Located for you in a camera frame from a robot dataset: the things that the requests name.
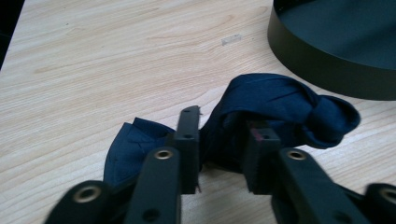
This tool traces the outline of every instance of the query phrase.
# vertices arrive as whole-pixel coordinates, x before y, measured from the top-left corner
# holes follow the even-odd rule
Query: light wood tabletop
[[[0,73],[0,222],[42,223],[63,194],[101,180],[123,122],[176,128],[207,121],[230,80],[290,72],[270,50],[269,0],[26,0]],[[363,193],[396,185],[396,102],[355,99],[361,125],[311,153],[337,183]],[[182,196],[183,223],[276,223],[269,196],[241,175],[206,169]]]

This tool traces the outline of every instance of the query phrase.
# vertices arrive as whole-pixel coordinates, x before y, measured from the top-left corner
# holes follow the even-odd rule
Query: crumpled fabric
[[[236,139],[247,119],[265,119],[283,147],[337,146],[361,120],[347,101],[317,95],[305,84],[276,74],[247,74],[234,78],[200,130],[200,163],[232,158],[238,162]],[[175,130],[136,118],[125,123],[108,151],[104,181],[117,186],[136,177],[146,155],[162,147]]]

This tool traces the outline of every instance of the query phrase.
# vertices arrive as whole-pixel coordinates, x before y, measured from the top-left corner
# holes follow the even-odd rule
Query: black plastic part
[[[194,194],[199,173],[199,106],[180,112],[173,144],[180,153],[181,193]]]
[[[179,160],[172,147],[147,155],[124,224],[180,223]]]
[[[321,88],[362,99],[396,100],[396,2],[358,2],[275,0],[270,47],[291,72]],[[349,15],[352,11],[361,13]],[[326,16],[315,17],[318,13]]]
[[[276,180],[276,171],[271,159],[281,149],[280,139],[274,130],[263,120],[247,121],[242,172],[247,188],[254,194],[270,194]]]
[[[276,168],[298,223],[369,223],[309,154],[283,148],[277,154]]]
[[[52,209],[46,224],[102,224],[106,222],[109,186],[102,181],[85,181],[62,197]]]
[[[371,184],[364,195],[363,212],[373,223],[396,223],[396,187],[389,184]]]

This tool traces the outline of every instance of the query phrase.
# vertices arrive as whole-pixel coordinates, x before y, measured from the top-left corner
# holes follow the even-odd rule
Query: navy blue cloth
[[[275,74],[248,74],[234,78],[200,131],[200,162],[234,158],[236,139],[246,119],[265,119],[283,147],[338,145],[360,123],[348,102],[317,95],[303,83]],[[117,186],[138,175],[145,156],[164,144],[174,130],[143,119],[125,123],[111,146],[104,180]]]
[[[174,132],[160,123],[135,118],[124,123],[107,153],[104,181],[116,187],[139,175],[149,152],[165,144],[166,135]]]

